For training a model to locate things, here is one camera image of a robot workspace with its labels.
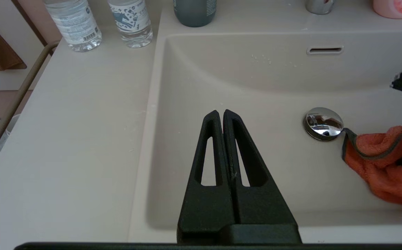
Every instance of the white sink basin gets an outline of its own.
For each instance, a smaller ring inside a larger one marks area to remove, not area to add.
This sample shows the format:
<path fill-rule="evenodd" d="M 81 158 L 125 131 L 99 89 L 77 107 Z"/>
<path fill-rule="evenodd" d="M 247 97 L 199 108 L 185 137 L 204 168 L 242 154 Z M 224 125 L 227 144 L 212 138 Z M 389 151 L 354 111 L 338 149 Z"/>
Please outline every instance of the white sink basin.
<path fill-rule="evenodd" d="M 130 241 L 176 242 L 203 117 L 230 109 L 244 120 L 304 242 L 402 242 L 402 206 L 375 197 L 343 162 L 344 136 L 319 142 L 302 127 L 314 107 L 334 110 L 359 134 L 402 125 L 402 92 L 389 88 L 402 71 L 402 32 L 173 35 L 159 42 L 163 64 L 155 63 Z M 309 48 L 341 51 L 309 55 Z M 211 151 L 205 166 L 213 166 Z M 214 175 L 203 182 L 213 185 Z"/>

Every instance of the plastic water bottle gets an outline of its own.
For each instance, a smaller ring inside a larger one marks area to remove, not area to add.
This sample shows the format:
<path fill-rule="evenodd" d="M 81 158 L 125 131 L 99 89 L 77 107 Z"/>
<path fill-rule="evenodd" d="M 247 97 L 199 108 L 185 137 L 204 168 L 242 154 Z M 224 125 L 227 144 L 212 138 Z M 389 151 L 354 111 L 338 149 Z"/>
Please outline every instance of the plastic water bottle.
<path fill-rule="evenodd" d="M 122 40 L 130 48 L 147 46 L 153 39 L 145 0 L 108 0 Z"/>
<path fill-rule="evenodd" d="M 43 0 L 68 46 L 79 52 L 101 44 L 102 33 L 87 0 Z"/>

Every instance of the orange towel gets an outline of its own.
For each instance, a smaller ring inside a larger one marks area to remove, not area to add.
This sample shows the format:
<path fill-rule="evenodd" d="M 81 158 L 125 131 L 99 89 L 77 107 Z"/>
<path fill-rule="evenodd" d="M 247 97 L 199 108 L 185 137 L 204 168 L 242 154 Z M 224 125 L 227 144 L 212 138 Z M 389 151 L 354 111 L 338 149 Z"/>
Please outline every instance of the orange towel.
<path fill-rule="evenodd" d="M 402 157 L 402 126 L 386 133 L 357 136 L 345 128 L 343 160 L 384 201 L 402 204 L 402 166 L 395 162 Z"/>

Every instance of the countertop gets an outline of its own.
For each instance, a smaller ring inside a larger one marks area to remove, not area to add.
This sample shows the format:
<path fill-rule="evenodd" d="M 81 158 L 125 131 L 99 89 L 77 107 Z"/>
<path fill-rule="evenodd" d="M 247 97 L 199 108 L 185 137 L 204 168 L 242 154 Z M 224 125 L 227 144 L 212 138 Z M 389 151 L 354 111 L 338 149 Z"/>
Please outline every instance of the countertop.
<path fill-rule="evenodd" d="M 155 39 L 100 28 L 90 52 L 61 41 L 0 152 L 0 250 L 127 240 Z"/>

